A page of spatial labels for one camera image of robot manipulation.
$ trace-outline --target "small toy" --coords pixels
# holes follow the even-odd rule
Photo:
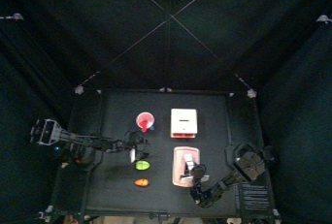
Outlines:
[[[146,178],[141,178],[136,181],[136,184],[141,187],[148,187],[149,186],[149,180]]]
[[[138,170],[141,170],[141,171],[142,171],[142,170],[148,170],[149,167],[150,167],[150,164],[149,164],[148,161],[140,160],[140,161],[137,162],[137,169],[138,169]]]

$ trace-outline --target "black curtain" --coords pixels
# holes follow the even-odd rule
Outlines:
[[[7,16],[17,12],[3,1],[0,9]],[[54,117],[66,125],[74,89],[11,19],[0,20],[0,79],[0,223],[34,223],[50,204],[58,162],[51,148],[29,142],[29,133],[38,118]]]
[[[262,119],[279,163],[272,185],[291,223],[332,219],[332,26],[322,23],[262,91]]]

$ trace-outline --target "black enclosure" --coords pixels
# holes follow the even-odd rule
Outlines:
[[[228,172],[215,161],[225,162],[219,154],[232,139],[271,144],[276,165],[259,182],[274,189],[267,212],[276,208],[284,223],[331,223],[332,22],[318,21],[332,18],[331,10],[332,0],[0,0],[0,223],[42,223],[38,212],[51,201],[93,215],[243,213],[239,188],[228,192],[227,207],[221,202],[196,214],[174,199],[162,209],[162,199],[146,208],[126,205],[120,199],[130,186],[114,186],[118,200],[108,202],[98,188],[112,194],[113,176],[133,181],[117,171],[134,174],[124,154],[100,154],[104,162],[87,176],[59,170],[55,150],[27,141],[37,118],[49,117],[71,132],[121,138],[136,128],[129,119],[152,108],[160,129],[149,135],[161,145],[152,149],[169,151],[176,105],[209,113],[199,116],[195,142],[205,154],[217,147],[208,158],[216,177]],[[215,144],[219,139],[225,143]],[[165,170],[156,181],[172,195]]]

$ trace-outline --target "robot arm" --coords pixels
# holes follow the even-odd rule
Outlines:
[[[235,170],[205,191],[201,190],[201,179],[205,171],[203,172],[200,165],[193,167],[191,171],[193,175],[191,196],[196,204],[203,208],[213,206],[215,202],[223,198],[224,192],[233,185],[243,182],[253,182],[259,175],[266,172],[266,161],[253,151],[245,152],[232,165]]]
[[[108,153],[130,151],[137,148],[138,144],[146,144],[142,136],[136,135],[137,132],[130,133],[129,141],[116,140],[100,136],[82,136],[67,132],[53,119],[38,120],[31,129],[31,143],[41,145],[53,145],[55,143],[70,144],[69,149],[74,147],[82,149],[90,147]]]

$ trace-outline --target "orange object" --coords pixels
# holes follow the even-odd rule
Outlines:
[[[136,184],[141,187],[148,187],[149,186],[149,180],[146,178],[141,178],[136,181]]]

